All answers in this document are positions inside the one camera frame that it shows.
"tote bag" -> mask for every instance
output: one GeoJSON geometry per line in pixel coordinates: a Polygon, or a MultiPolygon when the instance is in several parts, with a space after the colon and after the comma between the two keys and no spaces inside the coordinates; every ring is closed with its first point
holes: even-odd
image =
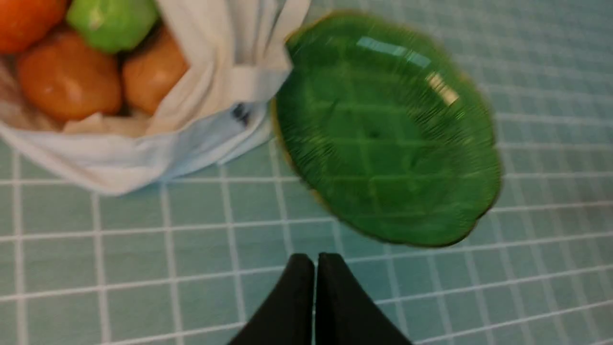
{"type": "Polygon", "coordinates": [[[267,103],[292,64],[284,40],[310,0],[157,0],[190,68],[154,117],[93,114],[58,128],[0,60],[0,135],[47,170],[103,195],[223,164],[270,138],[267,103]]]}

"orange fruit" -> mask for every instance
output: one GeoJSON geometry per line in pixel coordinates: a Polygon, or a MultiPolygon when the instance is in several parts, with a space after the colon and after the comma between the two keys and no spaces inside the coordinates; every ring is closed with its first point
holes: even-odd
{"type": "Polygon", "coordinates": [[[69,0],[0,0],[0,54],[26,50],[64,19],[69,0]]]}

